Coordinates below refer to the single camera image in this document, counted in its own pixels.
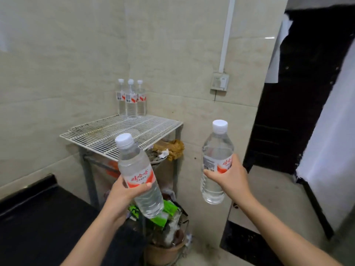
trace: forearm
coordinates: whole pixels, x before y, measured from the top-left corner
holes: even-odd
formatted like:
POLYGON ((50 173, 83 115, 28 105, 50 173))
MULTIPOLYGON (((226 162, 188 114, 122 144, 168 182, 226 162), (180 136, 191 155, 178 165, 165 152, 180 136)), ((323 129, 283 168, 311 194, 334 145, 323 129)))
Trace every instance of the forearm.
POLYGON ((117 231, 113 219, 99 216, 80 238, 61 266, 99 266, 117 231))
POLYGON ((240 208, 283 264, 287 266, 340 265, 328 254, 293 232, 254 197, 245 200, 240 208))

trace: white bottle cap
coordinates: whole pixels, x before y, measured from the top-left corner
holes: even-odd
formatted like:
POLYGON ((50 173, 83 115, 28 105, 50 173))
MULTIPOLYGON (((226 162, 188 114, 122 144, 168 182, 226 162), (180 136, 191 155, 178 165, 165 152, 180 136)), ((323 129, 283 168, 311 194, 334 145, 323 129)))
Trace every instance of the white bottle cap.
POLYGON ((225 120, 215 120, 212 122, 212 130, 216 134, 224 134, 227 132, 228 122, 225 120))
POLYGON ((116 137, 116 145, 119 149, 127 149, 134 144, 134 140, 130 133, 123 133, 116 137))

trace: water bottle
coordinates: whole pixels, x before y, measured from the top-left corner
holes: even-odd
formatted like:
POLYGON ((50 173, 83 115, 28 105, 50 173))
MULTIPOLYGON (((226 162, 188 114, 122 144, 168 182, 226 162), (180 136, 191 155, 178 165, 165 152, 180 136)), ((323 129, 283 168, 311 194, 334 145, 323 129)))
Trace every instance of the water bottle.
POLYGON ((125 93, 126 97, 126 115, 129 120, 133 120, 137 117, 137 99, 138 95, 134 89, 134 80, 128 80, 128 89, 125 93))
MULTIPOLYGON (((225 173, 232 165, 234 146, 227 135, 228 122, 215 120, 212 124, 212 133, 202 147, 202 170, 225 173)), ((220 204, 224 199, 222 188, 207 178, 202 172, 202 197, 209 204, 220 204)))
POLYGON ((135 145, 130 133, 120 134, 115 141, 120 150, 118 169, 127 187, 134 188, 143 183, 152 183, 152 187, 147 192, 135 198, 142 214, 151 219, 162 212, 164 203, 149 158, 135 145))
POLYGON ((126 115, 126 97, 124 91, 124 82, 125 81, 120 78, 118 80, 118 85, 116 89, 118 115, 120 116, 126 115))
POLYGON ((138 83, 138 116, 145 116, 147 114, 147 96, 146 90, 142 88, 143 80, 137 80, 138 83))

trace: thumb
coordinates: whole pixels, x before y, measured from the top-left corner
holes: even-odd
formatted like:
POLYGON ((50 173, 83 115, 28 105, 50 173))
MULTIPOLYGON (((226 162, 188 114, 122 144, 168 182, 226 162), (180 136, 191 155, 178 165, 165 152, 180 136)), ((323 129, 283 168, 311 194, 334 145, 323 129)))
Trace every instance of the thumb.
POLYGON ((144 183, 144 184, 140 184, 139 186, 137 186, 135 188, 130 188, 129 189, 130 197, 133 199, 133 198, 143 194, 144 192, 149 190, 151 187, 152 187, 152 183, 144 183))
POLYGON ((212 172, 212 171, 206 170, 206 169, 203 170, 203 173, 205 176, 207 176, 209 179, 211 179, 215 182, 217 182, 218 178, 220 177, 219 173, 212 172))

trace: white wire shelf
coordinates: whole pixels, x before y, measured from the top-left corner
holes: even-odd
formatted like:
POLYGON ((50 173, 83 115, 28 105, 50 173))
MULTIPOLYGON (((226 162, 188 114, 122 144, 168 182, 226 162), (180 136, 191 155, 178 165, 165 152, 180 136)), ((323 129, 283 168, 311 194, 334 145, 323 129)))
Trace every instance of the white wire shelf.
POLYGON ((146 150, 181 125, 181 121, 151 115, 134 120, 116 115, 72 127, 60 137, 118 161, 120 152, 116 147, 115 138, 119 134, 132 134, 135 144, 146 150))

